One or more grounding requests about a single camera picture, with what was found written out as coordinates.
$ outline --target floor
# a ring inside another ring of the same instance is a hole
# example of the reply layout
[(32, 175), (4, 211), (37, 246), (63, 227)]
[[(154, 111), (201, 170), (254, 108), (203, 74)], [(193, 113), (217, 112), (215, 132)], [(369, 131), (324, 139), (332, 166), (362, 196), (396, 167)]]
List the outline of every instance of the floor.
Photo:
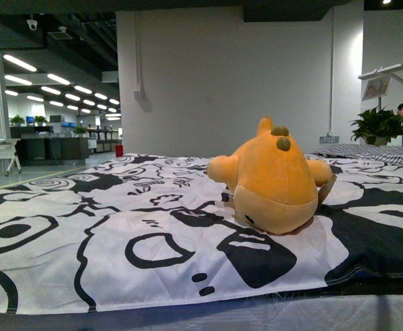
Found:
[(76, 172), (83, 171), (88, 168), (92, 168), (104, 161), (114, 158), (115, 152), (104, 152), (98, 154), (91, 154), (89, 158), (85, 160), (84, 165), (38, 165), (38, 166), (26, 166), (22, 167), (22, 173), (17, 172), (17, 168), (14, 168), (12, 172), (5, 176), (0, 174), (0, 188), (6, 188), (8, 186), (27, 183), (34, 181), (35, 179), (50, 178), (56, 176), (65, 176), (68, 174), (74, 174)]

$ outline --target plush toy arm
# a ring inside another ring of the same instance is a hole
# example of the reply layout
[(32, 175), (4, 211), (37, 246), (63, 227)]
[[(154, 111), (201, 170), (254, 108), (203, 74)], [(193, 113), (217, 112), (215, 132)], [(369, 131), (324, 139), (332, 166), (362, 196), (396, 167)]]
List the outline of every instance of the plush toy arm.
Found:
[(321, 187), (327, 183), (333, 172), (327, 162), (321, 160), (307, 160), (311, 175), (313, 176), (316, 186)]
[(234, 191), (238, 182), (237, 162), (238, 156), (236, 155), (215, 157), (207, 166), (207, 176), (214, 181), (226, 183), (229, 189)]

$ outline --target ceiling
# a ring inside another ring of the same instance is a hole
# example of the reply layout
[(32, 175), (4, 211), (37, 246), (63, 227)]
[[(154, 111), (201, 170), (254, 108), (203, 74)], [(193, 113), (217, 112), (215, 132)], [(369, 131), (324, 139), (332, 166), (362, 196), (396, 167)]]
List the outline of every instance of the ceiling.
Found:
[[(32, 86), (10, 86), (16, 92), (44, 94), (40, 87), (51, 81), (44, 79), (46, 73), (51, 72), (72, 84), (55, 86), (62, 94), (59, 97), (50, 94), (50, 100), (62, 102), (65, 93), (78, 94), (74, 85), (107, 95), (108, 100), (118, 100), (117, 11), (240, 6), (242, 19), (246, 22), (317, 21), (333, 6), (350, 1), (352, 0), (0, 0), (0, 51), (38, 69), (39, 75), (31, 75), (34, 82)], [(403, 9), (403, 0), (393, 0), (386, 6), (381, 0), (365, 0), (364, 9)], [(37, 21), (35, 30), (30, 29), (27, 23), (31, 18)], [(59, 27), (66, 27), (66, 31), (62, 32)], [(28, 74), (28, 71), (19, 66), (4, 62), (6, 74)], [(107, 101), (95, 98), (94, 101), (114, 107)], [(93, 114), (102, 113), (97, 108), (87, 108), (94, 109)]]

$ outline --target person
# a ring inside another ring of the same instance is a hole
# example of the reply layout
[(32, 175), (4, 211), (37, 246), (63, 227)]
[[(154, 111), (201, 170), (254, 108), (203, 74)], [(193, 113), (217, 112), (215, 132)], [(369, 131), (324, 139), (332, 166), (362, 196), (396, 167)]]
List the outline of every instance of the person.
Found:
[(403, 103), (401, 103), (401, 104), (397, 107), (397, 115), (399, 115), (400, 117), (403, 117)]

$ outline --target security camera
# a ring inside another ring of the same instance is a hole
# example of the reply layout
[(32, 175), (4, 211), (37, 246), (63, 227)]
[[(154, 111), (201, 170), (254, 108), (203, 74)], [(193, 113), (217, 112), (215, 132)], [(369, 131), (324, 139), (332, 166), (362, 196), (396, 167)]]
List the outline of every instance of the security camera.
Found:
[(27, 24), (30, 30), (36, 30), (37, 29), (37, 21), (35, 19), (27, 19)]

